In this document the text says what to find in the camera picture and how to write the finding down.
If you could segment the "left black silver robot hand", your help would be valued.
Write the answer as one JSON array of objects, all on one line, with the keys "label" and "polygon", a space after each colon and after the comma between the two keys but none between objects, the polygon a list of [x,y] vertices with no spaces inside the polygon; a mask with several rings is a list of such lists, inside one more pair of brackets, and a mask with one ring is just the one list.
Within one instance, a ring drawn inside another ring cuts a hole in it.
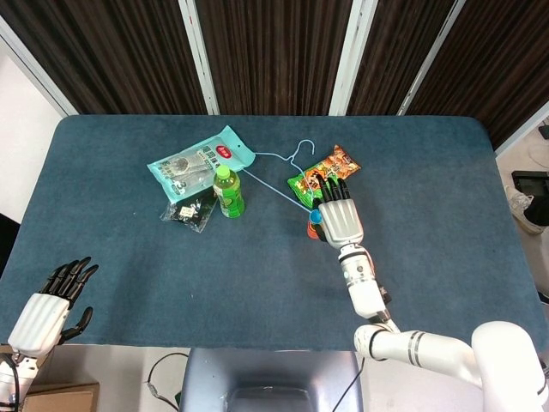
[{"label": "left black silver robot hand", "polygon": [[83,333],[94,314],[91,306],[74,326],[64,326],[87,281],[99,269],[90,261],[90,257],[85,257],[57,267],[42,288],[32,294],[8,338],[14,353],[40,358]]}]

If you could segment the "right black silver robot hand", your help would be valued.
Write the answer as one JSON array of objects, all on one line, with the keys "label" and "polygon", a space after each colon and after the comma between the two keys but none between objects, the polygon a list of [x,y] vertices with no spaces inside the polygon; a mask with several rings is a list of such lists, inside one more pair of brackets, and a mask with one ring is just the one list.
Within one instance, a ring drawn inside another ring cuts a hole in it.
[{"label": "right black silver robot hand", "polygon": [[360,244],[364,238],[364,229],[345,180],[323,178],[318,173],[315,179],[321,197],[313,201],[308,228],[319,240],[337,250],[346,245]]}]

